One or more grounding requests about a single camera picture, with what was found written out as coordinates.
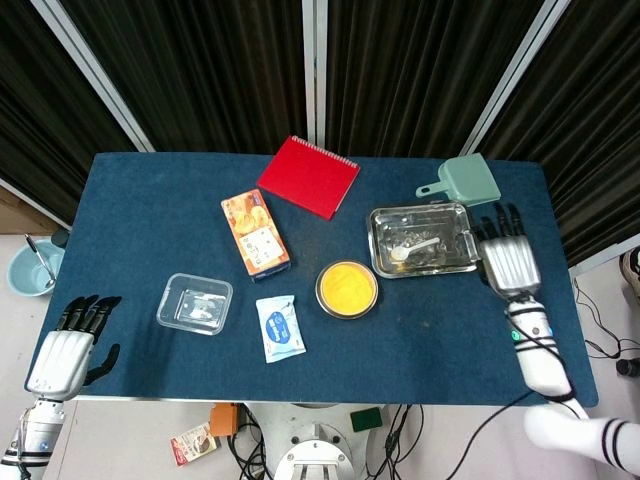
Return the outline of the metal spoon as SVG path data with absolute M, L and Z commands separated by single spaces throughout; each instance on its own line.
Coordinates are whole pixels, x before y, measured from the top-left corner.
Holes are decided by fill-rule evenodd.
M 38 259 L 40 265 L 44 268 L 44 270 L 48 274 L 49 279 L 47 280 L 45 286 L 47 288 L 52 287 L 56 282 L 56 277 L 55 277 L 55 274 L 54 274 L 53 270 L 47 264 L 46 260 L 44 259 L 44 257 L 42 256 L 41 252 L 39 251 L 39 249 L 38 249 L 35 241 L 33 240 L 33 238 L 29 234 L 24 234 L 24 237 L 25 237 L 25 240 L 27 242 L 27 245 L 29 246 L 31 251 L 36 255 L 36 258 Z

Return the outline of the red spiral notebook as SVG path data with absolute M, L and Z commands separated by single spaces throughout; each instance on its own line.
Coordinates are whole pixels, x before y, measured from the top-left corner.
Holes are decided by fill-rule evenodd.
M 359 171 L 357 163 L 291 135 L 273 156 L 257 186 L 331 220 Z

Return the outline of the dark green block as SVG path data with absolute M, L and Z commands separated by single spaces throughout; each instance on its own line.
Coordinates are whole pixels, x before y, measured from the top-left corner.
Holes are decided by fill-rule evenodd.
M 379 406 L 355 410 L 352 411 L 349 416 L 354 433 L 369 431 L 383 425 L 382 413 Z

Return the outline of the white metal frame post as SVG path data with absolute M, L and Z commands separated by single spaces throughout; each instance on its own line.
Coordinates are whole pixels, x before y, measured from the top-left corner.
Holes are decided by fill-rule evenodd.
M 60 0 L 30 2 L 134 148 L 139 152 L 155 152 L 151 140 Z
M 553 32 L 572 0 L 543 0 L 485 107 L 465 140 L 459 156 L 476 152 L 498 115 Z
M 307 139 L 326 146 L 329 0 L 301 0 Z

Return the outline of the orange and blue snack box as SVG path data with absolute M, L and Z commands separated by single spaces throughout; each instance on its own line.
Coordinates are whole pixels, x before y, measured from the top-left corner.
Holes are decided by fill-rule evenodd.
M 290 255 L 258 189 L 222 200 L 221 208 L 253 281 L 290 267 Z

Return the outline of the white plastic spoon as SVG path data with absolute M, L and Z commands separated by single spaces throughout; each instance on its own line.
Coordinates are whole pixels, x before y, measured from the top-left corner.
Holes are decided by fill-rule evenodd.
M 415 245 L 412 245 L 412 246 L 398 245 L 398 246 L 394 247 L 391 250 L 390 256 L 394 261 L 403 262 L 412 253 L 417 252 L 417 251 L 419 251 L 421 249 L 424 249 L 426 247 L 436 245 L 439 242 L 440 242 L 440 239 L 438 237 L 435 237 L 435 238 L 431 238 L 431 239 L 419 242 L 419 243 L 417 243 Z

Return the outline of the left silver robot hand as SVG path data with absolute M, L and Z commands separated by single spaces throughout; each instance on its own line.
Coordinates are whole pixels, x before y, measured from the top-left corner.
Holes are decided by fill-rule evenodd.
M 120 296 L 77 297 L 63 310 L 55 328 L 45 337 L 26 381 L 26 390 L 47 401 L 65 402 L 83 387 L 106 376 L 114 368 L 120 345 L 109 348 L 96 367 L 90 359 Z

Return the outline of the printed snack packet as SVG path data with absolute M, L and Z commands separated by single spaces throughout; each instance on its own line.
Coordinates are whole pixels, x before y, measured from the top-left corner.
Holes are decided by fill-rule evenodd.
M 208 423 L 202 423 L 172 437 L 170 446 L 177 467 L 192 463 L 218 448 Z

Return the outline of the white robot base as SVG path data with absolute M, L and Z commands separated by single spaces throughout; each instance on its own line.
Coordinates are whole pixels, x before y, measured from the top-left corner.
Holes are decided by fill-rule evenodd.
M 265 444 L 266 480 L 366 480 L 369 431 L 349 414 L 382 404 L 247 402 Z

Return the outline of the orange box device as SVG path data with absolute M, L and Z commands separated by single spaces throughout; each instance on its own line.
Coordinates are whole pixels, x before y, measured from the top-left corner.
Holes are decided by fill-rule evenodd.
M 216 403 L 210 411 L 209 431 L 213 437 L 232 436 L 238 432 L 238 405 Z

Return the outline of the clear plastic container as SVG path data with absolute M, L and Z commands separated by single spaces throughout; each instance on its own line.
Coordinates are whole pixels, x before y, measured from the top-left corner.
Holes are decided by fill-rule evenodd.
M 201 335 L 219 334 L 233 296 L 230 283 L 185 273 L 169 277 L 156 321 L 168 328 Z

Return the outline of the rectangular metal tray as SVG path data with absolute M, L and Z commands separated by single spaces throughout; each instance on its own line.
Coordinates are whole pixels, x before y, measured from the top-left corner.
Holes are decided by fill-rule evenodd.
M 387 279 L 472 272 L 479 254 L 468 210 L 457 202 L 377 208 L 367 219 L 374 271 Z M 440 242 L 394 261 L 391 250 L 438 237 Z

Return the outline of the blue table cloth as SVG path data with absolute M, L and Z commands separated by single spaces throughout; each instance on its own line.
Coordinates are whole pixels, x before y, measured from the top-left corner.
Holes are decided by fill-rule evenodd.
M 319 273 L 370 260 L 366 221 L 411 205 L 436 177 L 426 158 L 362 157 L 337 213 L 324 220 L 274 195 L 266 203 L 290 267 L 253 281 L 221 201 L 251 190 L 266 155 L 102 153 L 94 158 L 43 324 L 79 296 L 120 296 L 92 361 L 121 347 L 89 397 L 329 403 L 504 405 L 524 394 L 504 303 L 475 273 L 380 279 L 374 308 L 342 320 L 319 305 Z M 223 280 L 233 296 L 214 336 L 156 321 L 175 273 Z M 267 364 L 256 301 L 295 296 L 306 352 Z

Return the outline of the black and white shoe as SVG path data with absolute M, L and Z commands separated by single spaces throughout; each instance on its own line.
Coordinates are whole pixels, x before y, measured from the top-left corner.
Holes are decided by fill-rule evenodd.
M 619 257 L 619 270 L 640 304 L 640 246 Z

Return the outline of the black pleated curtain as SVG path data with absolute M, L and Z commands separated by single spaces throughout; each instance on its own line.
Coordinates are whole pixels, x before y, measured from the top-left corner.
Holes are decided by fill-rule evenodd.
M 302 0 L 59 0 L 159 151 L 307 131 Z M 440 157 L 471 136 L 544 0 L 328 0 L 326 145 Z M 0 180 L 65 222 L 133 142 L 31 0 L 0 0 Z M 640 234 L 640 0 L 569 0 L 478 144 L 542 166 L 567 260 Z

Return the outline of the pale green dustpan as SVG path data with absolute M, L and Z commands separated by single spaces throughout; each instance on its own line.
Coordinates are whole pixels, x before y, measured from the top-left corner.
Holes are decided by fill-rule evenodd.
M 447 159 L 437 174 L 437 182 L 416 189 L 417 198 L 444 193 L 449 200 L 469 207 L 501 199 L 499 187 L 480 153 Z

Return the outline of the white blue wet wipes packet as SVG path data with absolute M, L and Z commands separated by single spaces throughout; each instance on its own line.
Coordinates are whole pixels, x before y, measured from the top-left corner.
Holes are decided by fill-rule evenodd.
M 294 302 L 294 295 L 263 298 L 256 301 L 267 364 L 306 352 Z

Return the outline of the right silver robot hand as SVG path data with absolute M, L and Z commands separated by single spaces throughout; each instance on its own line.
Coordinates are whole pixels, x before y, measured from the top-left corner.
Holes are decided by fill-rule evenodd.
M 507 301 L 534 297 L 541 274 L 517 207 L 493 204 L 495 218 L 472 226 L 483 281 Z

